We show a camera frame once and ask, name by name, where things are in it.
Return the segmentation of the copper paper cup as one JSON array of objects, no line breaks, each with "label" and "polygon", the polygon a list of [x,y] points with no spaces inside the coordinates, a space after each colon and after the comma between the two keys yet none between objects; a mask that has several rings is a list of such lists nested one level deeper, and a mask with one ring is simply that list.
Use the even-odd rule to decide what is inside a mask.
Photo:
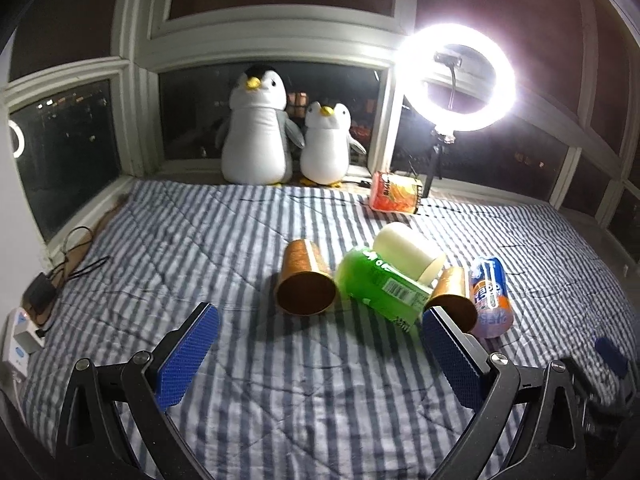
[{"label": "copper paper cup", "polygon": [[477,310],[471,299],[470,274],[465,268],[452,266],[442,271],[425,309],[432,307],[442,307],[463,333],[474,328]]},{"label": "copper paper cup", "polygon": [[337,287],[319,247],[300,238],[286,246],[274,289],[276,304],[286,313],[311,316],[334,304]]}]

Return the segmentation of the striped blue white quilt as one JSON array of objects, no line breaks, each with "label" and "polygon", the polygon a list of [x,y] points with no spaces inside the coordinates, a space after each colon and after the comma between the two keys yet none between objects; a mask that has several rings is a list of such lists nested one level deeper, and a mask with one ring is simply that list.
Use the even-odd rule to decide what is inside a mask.
[{"label": "striped blue white quilt", "polygon": [[[134,184],[89,255],[103,266],[66,285],[20,402],[55,444],[80,358],[125,361],[153,348],[203,301],[220,335],[170,414],[217,479],[425,479],[472,418],[416,330],[352,300],[309,318],[276,305],[286,245],[306,238],[336,266],[388,222],[358,195],[297,186]],[[546,205],[426,200],[408,226],[448,266],[496,257],[506,269],[512,328],[489,343],[516,364],[569,356],[609,396],[594,343],[638,348],[620,282]]]}]

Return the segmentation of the right copper paper cup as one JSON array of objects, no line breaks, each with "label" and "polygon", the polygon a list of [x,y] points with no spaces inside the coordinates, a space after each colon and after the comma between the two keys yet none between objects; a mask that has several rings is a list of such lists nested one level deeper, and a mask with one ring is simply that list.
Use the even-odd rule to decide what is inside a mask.
[{"label": "right copper paper cup", "polygon": [[452,266],[442,271],[425,309],[432,307],[442,307],[463,333],[474,328],[477,310],[471,299],[470,274],[465,268]]}]

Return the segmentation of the small penguin plush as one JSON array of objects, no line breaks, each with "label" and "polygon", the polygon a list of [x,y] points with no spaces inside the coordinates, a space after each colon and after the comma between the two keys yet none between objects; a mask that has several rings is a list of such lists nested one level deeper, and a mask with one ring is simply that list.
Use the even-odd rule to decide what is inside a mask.
[{"label": "small penguin plush", "polygon": [[299,157],[303,177],[315,184],[340,183],[348,173],[350,152],[367,149],[350,133],[352,115],[341,102],[334,106],[314,101],[306,108],[305,146]]}]

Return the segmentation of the large penguin plush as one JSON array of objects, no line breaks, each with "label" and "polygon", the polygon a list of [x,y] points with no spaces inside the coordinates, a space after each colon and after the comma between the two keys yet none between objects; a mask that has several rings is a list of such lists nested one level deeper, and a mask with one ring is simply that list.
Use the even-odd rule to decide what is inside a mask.
[{"label": "large penguin plush", "polygon": [[254,64],[244,70],[230,93],[230,116],[216,132],[224,180],[270,185],[292,178],[291,148],[303,148],[305,138],[288,117],[287,105],[288,92],[273,67]]}]

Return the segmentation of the black tripod stand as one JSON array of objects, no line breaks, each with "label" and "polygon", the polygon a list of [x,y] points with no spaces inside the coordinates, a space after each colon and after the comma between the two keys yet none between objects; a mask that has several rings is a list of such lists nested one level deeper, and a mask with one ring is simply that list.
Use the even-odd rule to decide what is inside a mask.
[{"label": "black tripod stand", "polygon": [[427,198],[430,195],[431,187],[434,181],[434,177],[439,179],[442,177],[442,155],[444,154],[447,145],[452,145],[456,142],[454,136],[454,130],[442,129],[439,130],[434,127],[431,132],[431,156],[428,159],[426,167],[425,179],[422,184],[422,198]]}]

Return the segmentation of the white power strip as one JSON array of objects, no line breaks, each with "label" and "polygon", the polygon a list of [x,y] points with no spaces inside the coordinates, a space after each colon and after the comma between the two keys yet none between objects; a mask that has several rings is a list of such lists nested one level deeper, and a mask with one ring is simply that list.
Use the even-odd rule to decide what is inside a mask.
[{"label": "white power strip", "polygon": [[28,376],[30,357],[44,348],[44,339],[38,327],[22,308],[13,309],[6,319],[2,339],[1,363],[17,380]]}]

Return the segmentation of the blue orange printed cup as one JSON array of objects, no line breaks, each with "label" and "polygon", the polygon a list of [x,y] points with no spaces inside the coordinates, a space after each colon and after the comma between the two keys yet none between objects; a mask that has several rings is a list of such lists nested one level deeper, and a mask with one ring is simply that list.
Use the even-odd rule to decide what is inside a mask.
[{"label": "blue orange printed cup", "polygon": [[514,314],[506,287],[506,274],[498,258],[477,258],[473,261],[471,294],[477,312],[472,333],[477,338],[494,339],[510,330]]}]

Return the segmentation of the black phone holder clamp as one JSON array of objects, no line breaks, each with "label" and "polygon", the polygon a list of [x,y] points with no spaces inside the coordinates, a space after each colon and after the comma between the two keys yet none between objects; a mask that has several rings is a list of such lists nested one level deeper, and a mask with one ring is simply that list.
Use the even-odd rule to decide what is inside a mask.
[{"label": "black phone holder clamp", "polygon": [[445,65],[449,68],[456,68],[462,65],[462,57],[450,53],[437,52],[434,54],[434,61],[436,63]]}]

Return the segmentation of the green plastic cup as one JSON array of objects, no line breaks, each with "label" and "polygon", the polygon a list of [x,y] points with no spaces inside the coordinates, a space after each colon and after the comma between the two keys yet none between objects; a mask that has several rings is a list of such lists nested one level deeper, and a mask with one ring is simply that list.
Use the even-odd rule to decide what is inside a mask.
[{"label": "green plastic cup", "polygon": [[408,332],[424,311],[431,292],[399,272],[369,247],[346,252],[334,281],[343,296],[354,298]]}]

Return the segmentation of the left copper paper cup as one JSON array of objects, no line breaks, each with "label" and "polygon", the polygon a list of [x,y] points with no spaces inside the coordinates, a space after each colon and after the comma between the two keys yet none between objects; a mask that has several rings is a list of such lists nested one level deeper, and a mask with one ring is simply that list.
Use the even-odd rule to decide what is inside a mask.
[{"label": "left copper paper cup", "polygon": [[334,304],[337,287],[319,247],[300,238],[286,246],[274,289],[276,304],[286,313],[311,316]]}]

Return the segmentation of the cream white plastic cup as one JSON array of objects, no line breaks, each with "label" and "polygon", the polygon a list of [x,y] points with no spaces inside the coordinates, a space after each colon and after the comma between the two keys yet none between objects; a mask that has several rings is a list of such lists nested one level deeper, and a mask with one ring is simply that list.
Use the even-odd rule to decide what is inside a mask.
[{"label": "cream white plastic cup", "polygon": [[400,273],[426,287],[444,267],[444,253],[418,230],[405,223],[383,226],[373,241],[373,250]]}]

